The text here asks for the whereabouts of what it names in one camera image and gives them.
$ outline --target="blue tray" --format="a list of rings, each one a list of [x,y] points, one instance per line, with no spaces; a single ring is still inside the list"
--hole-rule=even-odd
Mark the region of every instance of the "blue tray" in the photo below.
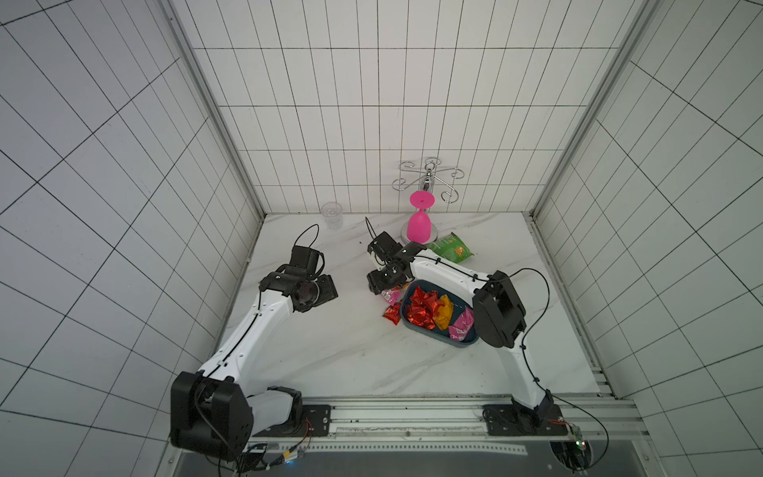
[[[416,326],[415,324],[412,324],[410,321],[408,321],[408,319],[405,317],[405,307],[410,305],[410,296],[416,291],[416,287],[421,287],[421,289],[425,292],[437,290],[438,297],[448,295],[448,298],[450,298],[450,301],[453,303],[453,316],[450,318],[450,324],[455,323],[459,316],[461,316],[461,313],[463,313],[468,306],[465,301],[458,297],[458,295],[448,292],[444,288],[441,288],[432,282],[428,282],[427,280],[415,280],[410,283],[408,288],[406,288],[405,295],[403,296],[403,300],[401,302],[402,305],[400,306],[401,321],[405,324],[405,326],[412,330],[418,331],[419,333],[426,334],[428,337],[432,337],[435,340],[440,340],[444,343],[452,344],[453,346],[457,346],[459,348],[469,346],[470,344],[473,344],[479,340],[479,336],[477,336],[477,332],[475,331],[474,326],[472,326],[472,329],[469,330],[466,338],[464,338],[463,341],[456,341],[450,338],[450,332],[448,332],[447,328],[444,331],[440,330],[438,327],[434,327],[432,330],[427,330],[426,328]]]

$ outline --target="white tile wall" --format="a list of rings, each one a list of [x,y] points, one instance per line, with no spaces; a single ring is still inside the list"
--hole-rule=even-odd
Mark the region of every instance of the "white tile wall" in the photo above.
[[[763,462],[761,10],[664,2],[538,215],[671,477]]]
[[[639,7],[172,3],[272,212],[406,211],[391,183],[423,156],[466,174],[459,202],[433,211],[532,209]]]
[[[207,359],[261,214],[154,0],[0,22],[0,468],[153,476],[168,384]]]

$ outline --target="clear plastic cup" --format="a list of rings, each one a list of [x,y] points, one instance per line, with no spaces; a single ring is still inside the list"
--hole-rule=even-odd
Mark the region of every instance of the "clear plastic cup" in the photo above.
[[[327,202],[320,208],[320,214],[324,216],[329,230],[339,230],[342,228],[342,205],[336,202]]]

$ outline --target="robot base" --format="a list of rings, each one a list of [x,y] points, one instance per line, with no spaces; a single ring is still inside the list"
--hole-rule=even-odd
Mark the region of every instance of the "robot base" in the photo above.
[[[325,437],[329,435],[329,424],[331,424],[331,406],[327,404],[306,404],[302,406],[302,421],[299,427],[294,427],[290,422],[271,426],[264,431],[257,433],[254,437],[301,437],[305,434],[307,419],[312,424],[311,435],[313,437]]]
[[[548,419],[563,419],[559,406],[554,404],[549,410]],[[566,436],[567,427],[561,424],[542,422],[534,427],[531,419],[518,413],[511,404],[485,404],[482,406],[482,416],[488,425],[490,436]]]

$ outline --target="orange candy wrapper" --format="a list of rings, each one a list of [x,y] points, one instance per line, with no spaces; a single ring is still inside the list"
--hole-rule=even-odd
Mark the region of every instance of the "orange candy wrapper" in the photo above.
[[[439,306],[434,311],[434,323],[440,330],[447,330],[450,325],[450,318],[453,316],[453,303],[448,295],[443,295],[439,300]]]

